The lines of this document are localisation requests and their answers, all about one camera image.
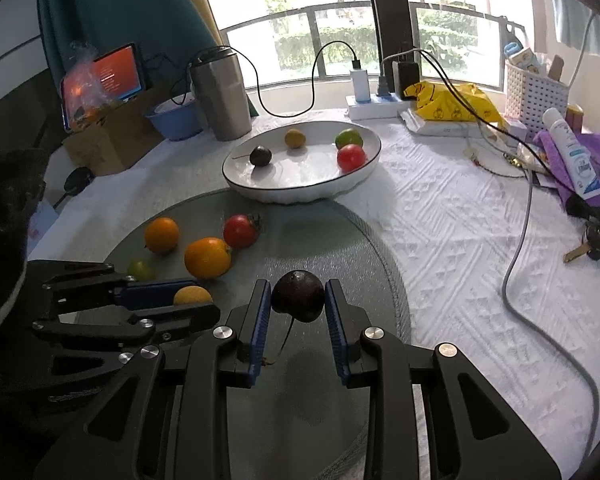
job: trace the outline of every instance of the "white tablecloth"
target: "white tablecloth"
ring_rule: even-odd
[[[347,120],[343,110],[315,111],[298,120],[260,117],[250,135],[318,119]],[[589,431],[590,392],[547,343],[504,310],[499,296],[522,228],[526,180],[476,168],[462,154],[464,139],[414,138],[398,119],[364,124],[382,139],[380,164],[336,200],[392,249],[407,290],[412,342],[427,348],[457,344],[568,478]],[[245,138],[220,143],[205,132],[165,141],[130,170],[97,178],[67,204],[31,259],[102,261],[162,209],[226,187],[222,161]],[[579,359],[600,389],[600,262],[586,257],[569,266],[562,262],[581,231],[582,222],[568,218],[556,196],[535,191],[509,297]]]

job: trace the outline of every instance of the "woven basket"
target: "woven basket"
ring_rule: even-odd
[[[564,117],[567,113],[569,88],[548,77],[532,74],[507,63],[507,104],[504,114],[519,119],[532,136],[546,127],[542,115],[549,108],[557,108]]]

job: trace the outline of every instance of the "oval white dish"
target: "oval white dish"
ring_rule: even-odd
[[[296,150],[285,144],[291,128],[304,133],[306,146]],[[344,173],[336,161],[336,136],[348,128],[360,132],[366,164]],[[249,154],[256,146],[271,150],[271,162],[256,168]],[[378,164],[382,143],[368,128],[340,121],[290,124],[264,132],[231,150],[222,164],[222,175],[241,195],[259,202],[291,204],[311,202],[346,191],[364,180]]]

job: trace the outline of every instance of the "yellow plastic bag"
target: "yellow plastic bag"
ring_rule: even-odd
[[[485,121],[499,123],[500,114],[487,95],[473,83],[454,85]],[[404,90],[405,97],[417,97],[416,112],[426,121],[475,121],[442,83],[421,81]]]

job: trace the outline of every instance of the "blue bowl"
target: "blue bowl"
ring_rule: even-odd
[[[169,140],[189,139],[200,133],[202,126],[198,118],[196,100],[190,93],[185,96],[179,95],[173,99],[176,103],[169,99],[152,108],[145,115],[152,122],[154,128]]]

